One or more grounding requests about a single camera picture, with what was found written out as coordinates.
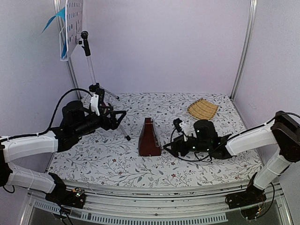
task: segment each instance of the white wall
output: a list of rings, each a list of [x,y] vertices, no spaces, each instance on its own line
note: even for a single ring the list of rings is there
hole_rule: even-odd
[[[236,105],[248,128],[278,110],[300,114],[300,1],[260,0]],[[266,162],[276,148],[260,150]],[[295,224],[300,224],[300,164],[280,177]]]
[[[87,0],[94,70],[120,92],[230,94],[249,0]],[[79,85],[91,84],[83,50],[72,56]]]
[[[53,2],[49,0],[1,2],[0,135],[45,130],[57,101],[72,88],[66,64],[59,61],[56,21],[40,35],[53,15]],[[55,125],[60,120],[58,111]],[[36,155],[17,162],[44,171],[49,156]],[[16,188],[13,195],[0,188],[1,225],[20,223],[26,194],[23,188]]]

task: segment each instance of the patterned table surface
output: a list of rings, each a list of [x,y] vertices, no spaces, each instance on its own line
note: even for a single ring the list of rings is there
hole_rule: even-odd
[[[126,187],[186,187],[214,185],[250,179],[262,166],[255,150],[246,151],[226,160],[190,163],[181,161],[166,151],[159,157],[140,157],[138,138],[145,117],[155,118],[161,145],[170,141],[173,120],[181,118],[192,127],[196,119],[187,107],[204,98],[219,106],[212,119],[219,135],[244,130],[242,121],[226,95],[143,93],[120,94],[120,100],[106,96],[115,110],[127,110],[122,125],[130,134],[127,141],[121,130],[98,129],[84,136],[71,150],[56,153],[49,172],[62,179],[99,185]],[[186,159],[195,160],[189,153]]]

